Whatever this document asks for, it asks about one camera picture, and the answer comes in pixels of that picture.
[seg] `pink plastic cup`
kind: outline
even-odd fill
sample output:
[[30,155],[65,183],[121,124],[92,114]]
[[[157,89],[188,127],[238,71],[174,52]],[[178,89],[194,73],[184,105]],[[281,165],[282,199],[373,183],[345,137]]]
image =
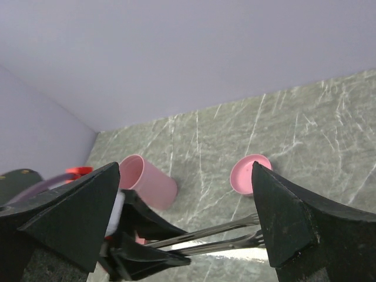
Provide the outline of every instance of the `pink plastic cup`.
[[230,184],[236,192],[243,196],[253,195],[252,169],[254,162],[272,169],[270,161],[263,155],[249,155],[239,160],[231,171]]
[[168,209],[177,195],[175,180],[139,155],[126,157],[120,164],[120,189],[135,190],[150,207]]

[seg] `cup rim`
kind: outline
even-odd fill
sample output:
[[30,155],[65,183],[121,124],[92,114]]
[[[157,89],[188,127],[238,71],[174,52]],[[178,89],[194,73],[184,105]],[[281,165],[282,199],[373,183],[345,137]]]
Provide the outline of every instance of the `cup rim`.
[[125,161],[127,161],[128,159],[131,159],[131,158],[137,158],[137,159],[140,159],[141,162],[142,162],[142,170],[141,170],[141,173],[140,173],[140,176],[139,178],[137,179],[137,181],[130,187],[130,188],[122,188],[120,187],[122,190],[134,190],[134,187],[136,187],[136,185],[140,182],[144,172],[145,172],[145,160],[144,158],[139,155],[139,154],[133,154],[133,155],[129,155],[128,157],[125,157],[120,163],[119,163],[119,166],[124,163]]

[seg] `black object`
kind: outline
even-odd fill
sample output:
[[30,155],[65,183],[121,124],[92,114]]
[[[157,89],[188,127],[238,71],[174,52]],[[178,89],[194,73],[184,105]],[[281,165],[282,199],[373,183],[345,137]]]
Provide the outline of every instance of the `black object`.
[[16,169],[0,175],[0,206],[42,180],[42,176],[31,169]]
[[[125,202],[115,233],[107,238],[99,259],[102,267],[110,274],[111,281],[135,281],[165,269],[189,265],[187,256],[213,251],[258,247],[263,244],[261,230],[255,234],[236,239],[208,243],[199,246],[162,251],[156,248],[196,240],[225,231],[258,225],[257,215],[235,220],[219,226],[209,227],[192,233],[181,230],[154,213],[133,190],[122,190]],[[135,234],[146,240],[157,240],[145,246],[135,242]]]
[[168,268],[187,266],[191,260],[135,242],[135,232],[146,240],[165,240],[186,232],[154,213],[133,190],[125,194],[120,222],[115,233],[105,241],[99,263],[111,281],[136,281]]
[[30,281],[23,273],[28,269],[33,276],[27,266],[38,250],[42,257],[52,252],[63,258],[80,274],[93,272],[119,181],[119,165],[111,163],[58,189],[0,206],[0,281]]
[[252,185],[280,282],[376,281],[376,214],[317,195],[256,162]]

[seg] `pink cup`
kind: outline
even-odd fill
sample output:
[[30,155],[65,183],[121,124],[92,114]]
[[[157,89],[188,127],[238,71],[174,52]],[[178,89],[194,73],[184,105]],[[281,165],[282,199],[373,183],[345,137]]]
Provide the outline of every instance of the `pink cup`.
[[168,209],[177,195],[175,180],[139,155],[126,157],[120,164],[120,189],[135,190],[150,207]]

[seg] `utensil handle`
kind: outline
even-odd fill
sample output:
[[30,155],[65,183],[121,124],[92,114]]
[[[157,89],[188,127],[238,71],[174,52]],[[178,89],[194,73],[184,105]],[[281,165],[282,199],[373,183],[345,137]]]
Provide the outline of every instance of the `utensil handle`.
[[145,246],[153,247],[153,248],[163,248],[163,247],[168,247],[168,246],[179,244],[179,243],[184,243],[187,241],[197,240],[200,238],[216,235],[216,234],[223,233],[226,231],[235,230],[235,229],[239,229],[239,228],[247,227],[247,226],[258,225],[258,224],[259,224],[259,221],[255,220],[254,215],[251,215],[240,220],[235,220],[235,221],[224,223],[218,226],[213,226],[213,227],[209,227],[203,230],[187,233],[187,234],[177,236],[171,239],[152,242]]
[[185,256],[195,256],[198,254],[213,253],[215,251],[253,248],[263,243],[262,238],[258,238],[259,234],[259,232],[256,232],[252,236],[246,235],[235,239],[178,249],[174,250],[173,252],[178,252],[179,254],[183,254]]

